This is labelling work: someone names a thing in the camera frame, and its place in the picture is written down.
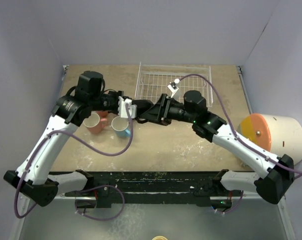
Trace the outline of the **salmon pink mug with handle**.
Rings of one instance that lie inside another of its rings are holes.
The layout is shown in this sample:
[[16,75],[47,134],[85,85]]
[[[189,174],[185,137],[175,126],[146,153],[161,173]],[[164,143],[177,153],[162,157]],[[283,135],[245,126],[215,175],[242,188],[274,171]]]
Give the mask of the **salmon pink mug with handle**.
[[84,119],[83,124],[90,133],[97,135],[107,126],[108,120],[92,112],[88,118]]

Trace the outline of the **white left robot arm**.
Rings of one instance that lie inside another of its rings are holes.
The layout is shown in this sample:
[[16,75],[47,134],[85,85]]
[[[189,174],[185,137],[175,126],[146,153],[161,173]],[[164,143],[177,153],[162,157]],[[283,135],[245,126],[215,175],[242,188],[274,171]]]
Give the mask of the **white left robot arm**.
[[85,71],[77,85],[56,101],[43,134],[26,160],[16,170],[4,174],[3,179],[15,188],[15,208],[20,194],[42,207],[60,194],[92,194],[94,177],[90,174],[82,170],[59,175],[49,172],[69,138],[84,143],[74,133],[95,111],[112,112],[125,119],[133,119],[136,114],[132,99],[122,91],[106,92],[103,75]]

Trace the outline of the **salmon pink cup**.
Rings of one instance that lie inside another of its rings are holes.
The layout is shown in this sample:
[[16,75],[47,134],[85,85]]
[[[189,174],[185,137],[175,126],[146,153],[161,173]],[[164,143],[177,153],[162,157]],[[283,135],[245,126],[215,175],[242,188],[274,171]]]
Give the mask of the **salmon pink cup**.
[[107,117],[108,115],[108,111],[97,111],[97,114],[100,116],[100,117]]

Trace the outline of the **black mug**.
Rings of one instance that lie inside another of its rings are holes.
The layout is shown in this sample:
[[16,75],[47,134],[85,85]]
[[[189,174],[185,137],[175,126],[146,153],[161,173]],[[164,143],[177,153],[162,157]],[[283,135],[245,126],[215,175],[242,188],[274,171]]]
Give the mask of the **black mug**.
[[140,116],[144,112],[146,112],[147,110],[149,110],[154,104],[150,100],[147,100],[147,99],[133,100],[132,104],[137,106],[137,112],[136,112],[136,118],[135,118],[135,120],[139,124],[144,124],[144,123],[148,122],[148,120],[143,119]]

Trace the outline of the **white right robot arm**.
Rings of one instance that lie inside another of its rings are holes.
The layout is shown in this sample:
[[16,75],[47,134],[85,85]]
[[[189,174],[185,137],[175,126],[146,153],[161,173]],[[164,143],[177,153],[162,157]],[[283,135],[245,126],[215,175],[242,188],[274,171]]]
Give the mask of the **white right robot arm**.
[[262,199],[276,205],[295,180],[294,162],[290,156],[278,156],[240,135],[224,119],[208,111],[206,99],[199,91],[187,91],[183,102],[163,93],[156,103],[146,99],[134,103],[139,123],[162,126],[173,120],[191,123],[196,135],[228,150],[253,170],[222,172],[213,183],[213,190],[219,196],[233,190],[248,191],[258,193]]

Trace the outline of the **blue cup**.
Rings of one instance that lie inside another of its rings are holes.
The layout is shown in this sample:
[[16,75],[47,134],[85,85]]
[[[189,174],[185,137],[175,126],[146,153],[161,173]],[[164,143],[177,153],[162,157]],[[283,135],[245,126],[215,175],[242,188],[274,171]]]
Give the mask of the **blue cup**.
[[120,116],[116,116],[111,121],[111,127],[119,138],[131,137],[130,123],[127,118],[121,118]]

